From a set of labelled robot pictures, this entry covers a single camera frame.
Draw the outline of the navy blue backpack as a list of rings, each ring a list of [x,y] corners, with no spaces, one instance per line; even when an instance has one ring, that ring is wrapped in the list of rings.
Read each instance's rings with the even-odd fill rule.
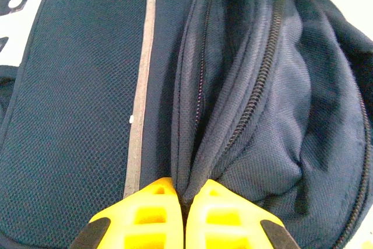
[[[300,249],[343,249],[373,209],[373,41],[331,0],[0,0],[6,17],[0,249],[97,247],[120,214],[89,219],[161,178],[181,248],[210,180]]]

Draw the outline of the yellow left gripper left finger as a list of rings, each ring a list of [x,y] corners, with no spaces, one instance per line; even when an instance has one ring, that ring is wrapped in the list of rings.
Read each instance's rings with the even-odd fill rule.
[[[95,214],[69,249],[184,249],[172,179],[160,178]]]

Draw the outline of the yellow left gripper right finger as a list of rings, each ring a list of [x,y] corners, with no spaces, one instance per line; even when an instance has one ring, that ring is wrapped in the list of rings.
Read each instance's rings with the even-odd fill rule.
[[[300,249],[274,214],[207,180],[194,197],[185,249]]]

